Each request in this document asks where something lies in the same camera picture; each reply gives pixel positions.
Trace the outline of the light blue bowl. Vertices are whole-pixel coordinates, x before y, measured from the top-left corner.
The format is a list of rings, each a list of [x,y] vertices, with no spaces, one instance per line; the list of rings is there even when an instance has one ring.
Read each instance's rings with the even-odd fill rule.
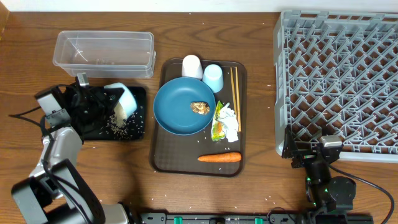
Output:
[[[126,85],[122,83],[113,83],[110,85],[104,86],[105,88],[123,88],[124,93],[118,100],[114,108],[115,116],[118,120],[127,120],[134,112],[137,110],[137,103],[135,97],[131,93],[131,91],[127,88]]]

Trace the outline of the white rice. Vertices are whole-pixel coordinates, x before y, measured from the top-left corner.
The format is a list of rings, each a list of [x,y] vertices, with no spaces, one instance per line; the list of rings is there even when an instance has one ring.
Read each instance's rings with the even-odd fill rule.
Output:
[[[105,124],[105,133],[110,140],[136,141],[144,138],[145,112],[140,106],[133,114],[127,116],[120,106],[108,118]]]

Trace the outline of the white tissue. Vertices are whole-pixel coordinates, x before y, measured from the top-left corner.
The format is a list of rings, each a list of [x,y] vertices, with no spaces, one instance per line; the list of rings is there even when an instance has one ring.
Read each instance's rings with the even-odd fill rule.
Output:
[[[238,141],[239,124],[234,110],[229,107],[229,103],[225,104],[220,110],[218,121],[223,125],[223,129],[228,142]]]

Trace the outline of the orange carrot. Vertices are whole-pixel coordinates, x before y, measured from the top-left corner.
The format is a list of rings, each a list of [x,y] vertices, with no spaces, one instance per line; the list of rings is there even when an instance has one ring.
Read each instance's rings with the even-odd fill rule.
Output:
[[[227,152],[222,154],[209,154],[200,156],[197,160],[200,162],[239,162],[242,155],[239,152]]]

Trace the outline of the green snack wrapper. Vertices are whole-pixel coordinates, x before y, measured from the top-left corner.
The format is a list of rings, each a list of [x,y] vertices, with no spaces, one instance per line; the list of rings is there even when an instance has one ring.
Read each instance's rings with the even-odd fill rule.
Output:
[[[224,139],[226,136],[223,123],[218,121],[222,108],[223,104],[221,103],[221,101],[218,101],[216,104],[215,113],[211,124],[211,139],[214,142],[220,141]]]

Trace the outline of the brown food scrap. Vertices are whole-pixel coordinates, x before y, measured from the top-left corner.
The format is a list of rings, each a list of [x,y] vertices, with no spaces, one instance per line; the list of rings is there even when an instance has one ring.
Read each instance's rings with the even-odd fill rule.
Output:
[[[190,104],[190,107],[196,114],[207,115],[210,112],[210,106],[206,102],[193,102]]]

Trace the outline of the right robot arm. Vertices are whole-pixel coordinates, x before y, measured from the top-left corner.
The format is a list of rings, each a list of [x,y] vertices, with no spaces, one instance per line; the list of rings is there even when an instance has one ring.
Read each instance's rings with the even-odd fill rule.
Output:
[[[353,209],[356,183],[343,176],[332,177],[330,165],[340,158],[343,143],[338,136],[326,135],[314,149],[299,149],[289,128],[284,131],[282,157],[291,159],[294,169],[305,169],[307,200],[314,204],[295,219],[295,223],[348,223]]]

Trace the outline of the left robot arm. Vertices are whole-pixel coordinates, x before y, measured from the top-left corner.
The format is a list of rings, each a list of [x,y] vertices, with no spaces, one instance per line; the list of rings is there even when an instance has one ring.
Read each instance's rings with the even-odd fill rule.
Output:
[[[37,123],[44,148],[28,178],[11,190],[25,222],[134,223],[121,202],[103,205],[75,167],[85,136],[99,133],[124,102],[134,99],[130,90],[121,83],[59,84],[35,99],[45,113]]]

